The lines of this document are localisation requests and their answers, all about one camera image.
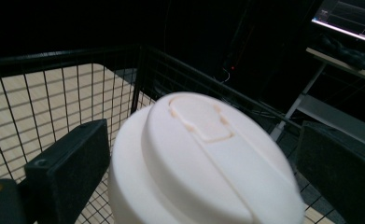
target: dark background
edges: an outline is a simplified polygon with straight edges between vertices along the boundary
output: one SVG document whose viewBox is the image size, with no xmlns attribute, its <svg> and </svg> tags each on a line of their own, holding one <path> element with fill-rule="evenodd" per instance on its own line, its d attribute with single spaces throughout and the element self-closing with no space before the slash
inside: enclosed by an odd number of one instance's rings
<svg viewBox="0 0 365 224">
<path fill-rule="evenodd" d="M 305 49 L 318 34 L 329 33 L 310 22 L 321 2 L 6 1 L 0 3 L 0 57 L 148 44 L 218 80 L 225 79 L 226 69 L 231 74 L 227 85 L 286 112 L 319 66 Z M 365 43 L 331 34 L 365 51 Z M 353 79 L 346 75 L 346 81 L 335 84 L 324 77 L 313 87 L 313 95 L 326 98 L 337 91 L 333 104 L 365 119 L 365 91 L 354 97 L 340 93 Z"/>
</svg>

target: wire mesh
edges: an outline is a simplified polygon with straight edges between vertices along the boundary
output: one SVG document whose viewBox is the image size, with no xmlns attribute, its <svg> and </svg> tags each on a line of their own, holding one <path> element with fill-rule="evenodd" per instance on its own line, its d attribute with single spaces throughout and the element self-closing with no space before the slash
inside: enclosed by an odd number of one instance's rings
<svg viewBox="0 0 365 224">
<path fill-rule="evenodd" d="M 81 123 L 107 119 L 109 147 L 136 109 L 175 91 L 210 95 L 234 106 L 268 133 L 283 115 L 156 49 L 127 46 L 0 59 L 0 178 L 20 183 L 23 165 Z M 301 126 L 285 120 L 277 144 L 307 204 L 305 223 L 343 219 L 294 167 Z M 114 223 L 107 173 L 77 223 Z"/>
</svg>

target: wooden floor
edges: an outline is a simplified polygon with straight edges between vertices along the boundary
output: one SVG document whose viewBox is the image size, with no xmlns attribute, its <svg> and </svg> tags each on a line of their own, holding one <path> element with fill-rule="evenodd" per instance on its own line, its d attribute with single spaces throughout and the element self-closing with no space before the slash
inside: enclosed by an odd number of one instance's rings
<svg viewBox="0 0 365 224">
<path fill-rule="evenodd" d="M 26 162 L 90 120 L 107 119 L 112 148 L 130 115 L 133 85 L 126 80 L 133 79 L 133 73 L 119 70 L 115 76 L 100 64 L 84 64 L 0 79 L 0 178 L 20 183 Z M 153 103 L 141 93 L 140 107 Z M 106 182 L 107 174 L 77 223 L 114 223 Z M 308 208 L 304 223 L 332 222 Z"/>
</svg>

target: wooden desk top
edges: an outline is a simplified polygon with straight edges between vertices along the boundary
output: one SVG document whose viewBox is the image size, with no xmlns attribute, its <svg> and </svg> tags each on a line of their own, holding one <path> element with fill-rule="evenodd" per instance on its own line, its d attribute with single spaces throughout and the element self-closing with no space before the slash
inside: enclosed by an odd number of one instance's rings
<svg viewBox="0 0 365 224">
<path fill-rule="evenodd" d="M 356 75 L 358 77 L 365 78 L 365 70 L 359 70 L 356 67 L 349 65 L 348 63 L 344 63 L 338 59 L 332 58 L 332 57 L 330 57 L 324 53 L 321 53 L 317 50 L 314 50 L 314 49 L 307 48 L 306 51 L 313 54 L 315 56 L 315 58 L 319 59 L 323 63 L 333 65 L 337 68 L 344 70 L 345 72 Z"/>
</svg>

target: computer monitor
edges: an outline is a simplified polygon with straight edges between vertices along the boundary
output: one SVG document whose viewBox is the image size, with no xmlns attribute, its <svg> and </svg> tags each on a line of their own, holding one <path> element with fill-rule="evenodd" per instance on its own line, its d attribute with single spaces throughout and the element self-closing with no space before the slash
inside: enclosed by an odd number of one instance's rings
<svg viewBox="0 0 365 224">
<path fill-rule="evenodd" d="M 312 22 L 365 41 L 365 0 L 323 0 Z"/>
</svg>

